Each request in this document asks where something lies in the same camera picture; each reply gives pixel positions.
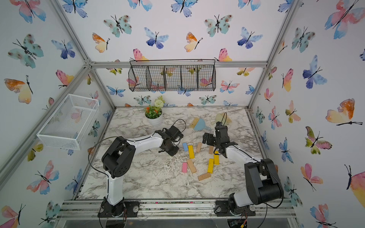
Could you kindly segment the pink block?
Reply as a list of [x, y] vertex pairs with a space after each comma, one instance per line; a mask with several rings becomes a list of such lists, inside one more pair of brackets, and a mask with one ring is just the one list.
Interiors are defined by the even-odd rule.
[[182, 165], [182, 173], [187, 173], [187, 169], [188, 169], [188, 164], [184, 162]]

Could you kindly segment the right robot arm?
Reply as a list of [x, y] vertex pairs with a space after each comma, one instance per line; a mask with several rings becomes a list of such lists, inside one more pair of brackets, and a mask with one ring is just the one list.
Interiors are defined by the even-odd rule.
[[202, 143], [214, 147], [223, 157], [235, 162], [244, 170], [246, 187], [240, 192], [232, 193], [228, 199], [228, 209], [215, 213], [221, 215], [229, 212], [232, 215], [250, 214], [251, 205], [267, 204], [272, 200], [284, 199], [284, 190], [271, 159], [255, 159], [248, 152], [238, 147], [236, 142], [230, 141], [228, 127], [217, 122], [215, 134], [205, 133]]

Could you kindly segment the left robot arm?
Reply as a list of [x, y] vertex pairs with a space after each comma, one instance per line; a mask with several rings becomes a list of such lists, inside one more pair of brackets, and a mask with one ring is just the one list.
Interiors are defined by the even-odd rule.
[[179, 151], [177, 143], [182, 138], [182, 131], [173, 125], [169, 129], [156, 130], [153, 134], [140, 138], [118, 136], [102, 157], [107, 175], [107, 194], [101, 203], [98, 217], [117, 218], [127, 215], [123, 194], [124, 175], [129, 171], [136, 154], [159, 148], [159, 152], [175, 156]]

